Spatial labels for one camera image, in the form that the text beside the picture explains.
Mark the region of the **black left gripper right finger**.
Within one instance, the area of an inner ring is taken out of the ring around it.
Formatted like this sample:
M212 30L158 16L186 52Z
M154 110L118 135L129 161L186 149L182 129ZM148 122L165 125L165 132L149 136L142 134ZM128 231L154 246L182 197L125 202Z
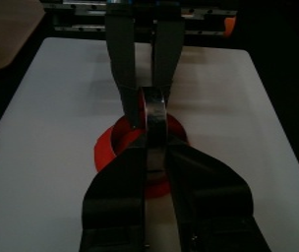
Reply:
M168 144L165 169L181 252L271 252L249 186L233 169L178 140Z

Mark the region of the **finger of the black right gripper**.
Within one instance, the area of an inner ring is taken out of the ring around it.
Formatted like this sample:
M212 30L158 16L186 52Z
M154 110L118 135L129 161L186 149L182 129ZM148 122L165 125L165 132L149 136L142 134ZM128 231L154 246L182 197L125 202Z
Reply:
M105 16L106 46L111 77L117 86L122 112L132 128L140 126L138 87L134 72L133 21L126 16Z
M169 99L170 86L181 56L185 35L185 20L181 16L164 17L156 22L152 42L152 86Z

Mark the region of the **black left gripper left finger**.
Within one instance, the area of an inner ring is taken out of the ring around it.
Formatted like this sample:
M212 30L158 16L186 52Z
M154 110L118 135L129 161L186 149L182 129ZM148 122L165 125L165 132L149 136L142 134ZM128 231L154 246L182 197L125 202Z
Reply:
M144 252L145 158L140 130L120 137L109 129L98 138L78 252Z

